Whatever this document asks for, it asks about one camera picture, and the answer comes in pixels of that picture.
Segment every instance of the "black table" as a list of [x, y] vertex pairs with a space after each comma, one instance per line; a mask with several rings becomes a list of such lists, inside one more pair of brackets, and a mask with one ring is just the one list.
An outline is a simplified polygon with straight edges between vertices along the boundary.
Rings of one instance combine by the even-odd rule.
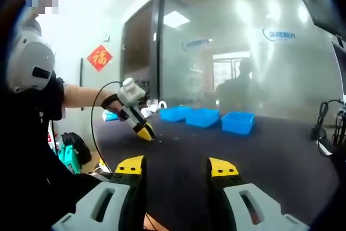
[[254, 183], [291, 214], [310, 224], [338, 185], [330, 160], [309, 140], [312, 125], [257, 117], [249, 136], [184, 122], [149, 118], [155, 142], [141, 140], [125, 122], [95, 120], [97, 143], [112, 169], [139, 155], [147, 157], [148, 213], [169, 230], [209, 230], [206, 161], [233, 163], [248, 183]]

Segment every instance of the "blue bin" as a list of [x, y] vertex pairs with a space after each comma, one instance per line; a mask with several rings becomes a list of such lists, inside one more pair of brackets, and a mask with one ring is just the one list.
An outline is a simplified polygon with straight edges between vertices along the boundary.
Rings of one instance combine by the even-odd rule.
[[114, 120], [118, 120], [118, 116], [112, 112], [109, 112], [107, 110], [103, 111], [102, 113], [102, 118], [105, 121], [114, 121]]
[[222, 130], [241, 135], [248, 135], [255, 123], [255, 114], [231, 112], [222, 119]]
[[191, 111], [186, 117], [186, 124], [207, 128], [214, 124], [219, 118], [219, 110], [201, 108]]
[[172, 107], [160, 109], [160, 117], [163, 120], [177, 122], [184, 120], [188, 113], [192, 111], [190, 107]]

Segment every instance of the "window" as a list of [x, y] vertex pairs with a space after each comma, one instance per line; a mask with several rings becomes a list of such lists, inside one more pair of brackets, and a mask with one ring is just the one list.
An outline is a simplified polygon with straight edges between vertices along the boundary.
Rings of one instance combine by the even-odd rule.
[[302, 0], [163, 5], [159, 85], [168, 104], [315, 122], [322, 101], [342, 97], [330, 39]]
[[153, 1], [134, 14], [125, 24], [123, 41], [123, 78], [132, 77], [147, 93], [140, 102], [145, 104], [150, 93], [150, 44]]

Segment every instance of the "person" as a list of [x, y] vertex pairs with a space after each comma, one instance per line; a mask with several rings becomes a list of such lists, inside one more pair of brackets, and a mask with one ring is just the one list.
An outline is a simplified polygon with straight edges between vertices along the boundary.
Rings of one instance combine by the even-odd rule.
[[249, 58], [243, 58], [240, 61], [238, 77], [226, 80], [217, 86], [215, 94], [222, 113], [251, 111], [252, 97], [250, 95], [254, 89], [250, 78], [252, 70], [252, 61]]
[[[67, 169], [48, 145], [48, 123], [60, 120], [66, 108], [91, 107], [99, 90], [66, 84], [54, 71], [45, 70], [53, 68], [54, 57], [40, 36], [37, 13], [31, 10], [16, 23], [20, 2], [12, 0], [12, 4], [5, 2], [1, 13], [2, 29], [7, 30], [1, 44], [1, 136], [3, 167], [8, 173], [3, 190], [8, 203], [3, 201], [3, 207], [10, 228], [49, 230], [65, 214], [74, 212], [76, 202], [100, 181]], [[8, 26], [14, 24], [18, 24], [17, 31]], [[27, 50], [28, 57], [21, 57], [29, 39], [34, 39], [35, 47]], [[102, 91], [95, 106], [100, 107], [112, 94]], [[117, 102], [110, 108], [121, 109]]]

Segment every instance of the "glass wall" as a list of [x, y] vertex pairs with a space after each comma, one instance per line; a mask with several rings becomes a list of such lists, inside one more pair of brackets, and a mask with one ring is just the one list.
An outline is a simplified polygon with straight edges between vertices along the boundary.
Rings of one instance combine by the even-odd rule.
[[332, 39], [302, 0], [164, 0], [161, 99], [315, 122], [343, 96]]

